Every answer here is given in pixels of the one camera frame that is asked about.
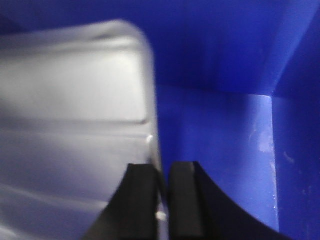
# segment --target blue panel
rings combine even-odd
[[[320,103],[274,97],[279,229],[320,239]]]
[[[296,100],[320,100],[320,9],[288,60],[274,95]]]
[[[199,161],[242,208],[277,230],[271,98],[165,86],[157,93],[164,165]]]
[[[261,81],[288,1],[187,1],[186,79],[192,88],[269,95]]]

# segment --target blue plastic bin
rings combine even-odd
[[[154,50],[164,172],[199,161],[263,223],[320,239],[320,0],[2,0],[1,34],[114,19]]]

